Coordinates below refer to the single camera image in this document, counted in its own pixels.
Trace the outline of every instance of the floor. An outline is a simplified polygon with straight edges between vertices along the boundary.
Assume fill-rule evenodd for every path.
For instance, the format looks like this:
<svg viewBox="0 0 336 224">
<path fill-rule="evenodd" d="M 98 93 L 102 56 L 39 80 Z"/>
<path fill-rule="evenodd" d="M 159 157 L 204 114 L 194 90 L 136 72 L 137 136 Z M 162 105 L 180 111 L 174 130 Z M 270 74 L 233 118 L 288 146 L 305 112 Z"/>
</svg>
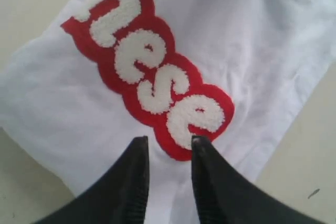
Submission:
<svg viewBox="0 0 336 224">
<path fill-rule="evenodd" d="M 67 0 L 0 0 L 0 68 Z M 315 89 L 257 180 L 279 200 L 336 223 L 336 65 Z M 30 223 L 73 196 L 0 129 L 0 223 Z"/>
</svg>

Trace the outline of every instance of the white fabric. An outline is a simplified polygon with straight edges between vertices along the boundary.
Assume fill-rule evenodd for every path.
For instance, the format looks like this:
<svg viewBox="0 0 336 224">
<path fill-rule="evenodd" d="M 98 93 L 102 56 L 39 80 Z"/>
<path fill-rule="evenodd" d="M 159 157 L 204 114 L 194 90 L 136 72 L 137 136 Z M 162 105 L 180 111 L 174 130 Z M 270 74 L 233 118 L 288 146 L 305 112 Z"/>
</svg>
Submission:
<svg viewBox="0 0 336 224">
<path fill-rule="evenodd" d="M 198 223 L 190 162 L 176 161 L 160 148 L 152 128 L 129 114 L 120 95 L 102 82 L 97 64 L 60 28 L 84 2 L 71 0 L 41 37 L 14 53 L 0 79 L 1 126 L 76 195 L 135 136 L 147 135 L 151 178 L 145 223 Z M 204 82 L 232 98 L 234 118 L 213 143 L 240 173 L 255 180 L 336 58 L 336 0 L 154 3 L 156 16 L 172 30 L 176 51 L 198 67 Z M 143 96 L 146 88 L 144 83 L 139 90 Z"/>
</svg>

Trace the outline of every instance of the white floor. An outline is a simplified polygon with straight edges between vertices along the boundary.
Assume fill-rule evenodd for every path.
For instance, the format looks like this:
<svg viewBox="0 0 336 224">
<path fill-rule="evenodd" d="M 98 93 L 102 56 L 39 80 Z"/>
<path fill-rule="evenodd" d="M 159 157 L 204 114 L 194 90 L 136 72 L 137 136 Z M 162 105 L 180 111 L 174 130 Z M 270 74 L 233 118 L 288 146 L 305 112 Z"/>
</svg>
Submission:
<svg viewBox="0 0 336 224">
<path fill-rule="evenodd" d="M 38 36 L 67 0 L 0 0 L 0 68 Z M 257 185 L 326 223 L 336 223 L 336 65 L 316 88 Z M 71 193 L 0 130 L 0 223 L 35 221 Z"/>
</svg>

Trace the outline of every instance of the red patch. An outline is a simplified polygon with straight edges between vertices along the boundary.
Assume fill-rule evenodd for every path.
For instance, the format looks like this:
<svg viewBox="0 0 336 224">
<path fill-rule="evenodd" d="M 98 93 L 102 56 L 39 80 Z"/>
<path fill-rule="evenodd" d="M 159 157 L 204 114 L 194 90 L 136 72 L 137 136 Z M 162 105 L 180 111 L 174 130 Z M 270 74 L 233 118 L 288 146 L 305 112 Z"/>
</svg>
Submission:
<svg viewBox="0 0 336 224">
<path fill-rule="evenodd" d="M 98 64 L 99 73 L 108 88 L 122 95 L 124 104 L 130 114 L 139 120 L 141 123 L 153 127 L 156 139 L 160 146 L 174 159 L 179 161 L 187 161 L 191 159 L 191 151 L 178 145 L 173 139 L 167 128 L 167 114 L 174 105 L 191 95 L 204 95 L 216 101 L 222 108 L 225 121 L 220 125 L 216 132 L 211 133 L 206 129 L 189 125 L 188 129 L 193 134 L 205 135 L 211 141 L 221 135 L 228 124 L 232 120 L 234 114 L 234 105 L 230 97 L 220 88 L 214 85 L 204 84 L 199 70 L 186 57 L 178 54 L 175 51 L 175 41 L 169 26 L 162 19 L 155 16 L 155 8 L 153 0 L 140 0 L 141 14 L 133 19 L 127 27 L 119 29 L 113 35 L 116 38 L 116 43 L 113 47 L 103 48 L 99 46 L 90 34 L 91 23 L 99 17 L 114 10 L 119 6 L 119 0 L 103 0 L 90 10 L 90 18 L 85 22 L 80 22 L 75 18 L 70 18 L 62 24 L 62 28 L 72 35 L 78 50 L 90 60 Z M 121 79 L 115 68 L 115 49 L 120 40 L 125 38 L 130 33 L 139 29 L 150 30 L 159 35 L 165 42 L 166 54 L 163 61 L 157 68 L 148 68 L 145 65 L 135 62 L 134 66 L 140 70 L 144 76 L 142 80 L 148 80 L 151 83 L 155 82 L 155 74 L 159 67 L 171 64 L 179 69 L 182 69 L 188 76 L 189 89 L 184 94 L 176 94 L 171 90 L 172 103 L 170 109 L 162 113 L 151 113 L 142 109 L 141 102 L 138 99 L 137 88 L 139 82 L 128 84 Z M 153 52 L 153 45 L 146 44 L 144 48 Z"/>
</svg>

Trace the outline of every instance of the red outline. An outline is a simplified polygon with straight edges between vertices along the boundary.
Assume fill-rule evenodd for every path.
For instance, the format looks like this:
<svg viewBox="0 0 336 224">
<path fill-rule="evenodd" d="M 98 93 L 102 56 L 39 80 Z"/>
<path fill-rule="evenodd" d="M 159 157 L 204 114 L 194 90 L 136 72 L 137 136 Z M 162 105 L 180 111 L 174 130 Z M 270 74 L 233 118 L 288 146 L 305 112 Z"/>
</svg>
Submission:
<svg viewBox="0 0 336 224">
<path fill-rule="evenodd" d="M 235 109 L 234 104 L 232 103 L 231 98 L 220 88 L 214 85 L 204 84 L 202 76 L 196 66 L 186 57 L 175 51 L 173 34 L 165 21 L 155 16 L 153 0 L 140 0 L 140 3 L 141 14 L 126 28 L 122 28 L 114 33 L 117 42 L 111 48 L 102 48 L 98 46 L 91 38 L 89 29 L 93 20 L 97 20 L 111 9 L 118 7 L 118 0 L 104 0 L 90 10 L 91 16 L 88 21 L 79 22 L 72 17 L 62 24 L 62 28 L 65 32 L 72 35 L 78 50 L 87 58 L 98 64 L 98 70 L 104 83 L 109 89 L 122 95 L 125 107 L 130 114 L 141 123 L 153 127 L 159 145 L 167 152 L 167 154 L 178 161 L 188 161 L 191 159 L 191 151 L 177 145 L 168 132 L 166 127 L 167 112 L 155 115 L 142 110 L 137 96 L 138 83 L 128 84 L 121 80 L 116 73 L 114 68 L 115 47 L 118 45 L 119 41 L 129 33 L 138 29 L 151 30 L 154 33 L 159 34 L 165 41 L 166 55 L 160 66 L 169 63 L 183 69 L 188 75 L 190 82 L 189 90 L 183 95 L 177 95 L 171 91 L 172 100 L 174 101 L 171 107 L 173 107 L 177 101 L 181 101 L 183 98 L 194 94 L 203 94 L 209 98 L 213 98 L 220 105 L 225 114 L 225 122 L 220 128 L 215 133 L 211 133 L 207 130 L 202 130 L 190 125 L 189 128 L 193 133 L 206 135 L 211 141 L 216 139 L 225 131 L 232 120 Z M 149 69 L 138 63 L 136 63 L 135 66 L 145 73 L 143 79 L 149 80 L 151 83 L 154 82 L 157 68 Z"/>
</svg>

